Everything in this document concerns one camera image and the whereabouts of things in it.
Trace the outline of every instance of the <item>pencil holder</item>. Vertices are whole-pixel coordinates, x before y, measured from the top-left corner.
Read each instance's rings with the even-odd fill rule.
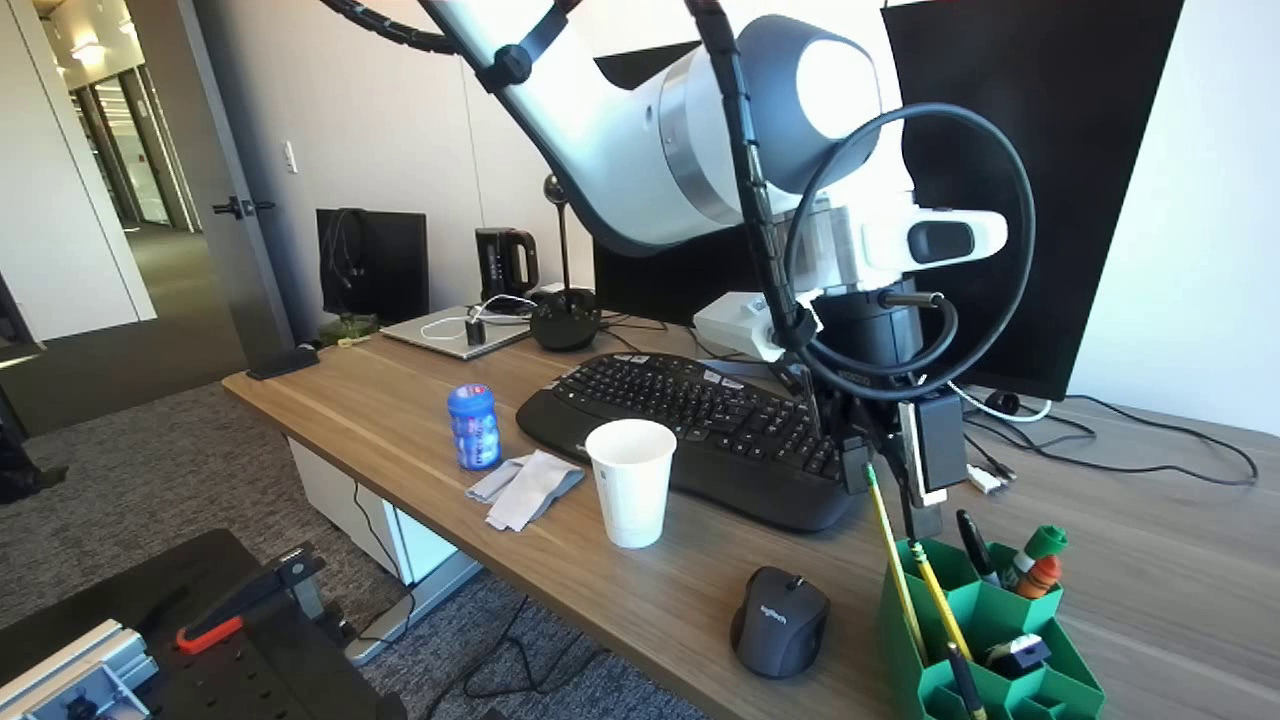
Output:
[[[970,641],[976,695],[990,718],[1006,720],[1090,720],[1100,718],[1105,694],[1072,650],[1069,634],[1058,625],[1066,588],[1052,588],[1035,599],[980,581],[970,556],[953,543],[925,542],[925,556],[944,588],[944,599]],[[904,718],[921,720],[960,720],[970,718],[958,671],[944,656],[948,634],[940,608],[928,596],[925,578],[918,574],[914,547],[902,543],[908,596],[921,619],[921,650],[908,634],[904,606],[895,599],[894,578],[881,593],[881,637],[894,660],[895,695]],[[990,653],[1011,637],[1035,634],[1048,650],[1048,660],[1035,671],[1001,675],[990,670]]]

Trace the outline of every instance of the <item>white paper cup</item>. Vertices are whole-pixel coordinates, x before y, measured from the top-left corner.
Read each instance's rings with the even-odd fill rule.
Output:
[[[651,422],[613,422],[590,435],[603,532],[617,547],[665,537],[677,432]]]

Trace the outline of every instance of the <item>black mouse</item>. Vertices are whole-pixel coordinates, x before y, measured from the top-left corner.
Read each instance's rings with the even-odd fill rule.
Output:
[[[756,675],[799,675],[830,627],[830,596],[785,567],[756,567],[733,618],[733,653]]]

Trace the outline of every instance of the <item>blue can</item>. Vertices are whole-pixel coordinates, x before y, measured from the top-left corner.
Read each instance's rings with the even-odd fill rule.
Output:
[[[497,418],[497,393],[485,386],[461,386],[447,393],[454,449],[464,472],[490,472],[505,462],[505,428]]]

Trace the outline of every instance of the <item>hallway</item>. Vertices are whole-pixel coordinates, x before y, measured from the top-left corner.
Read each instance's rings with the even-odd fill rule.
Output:
[[[155,319],[51,340],[0,377],[30,435],[150,403],[245,368],[238,327],[207,270],[206,236],[130,232]]]

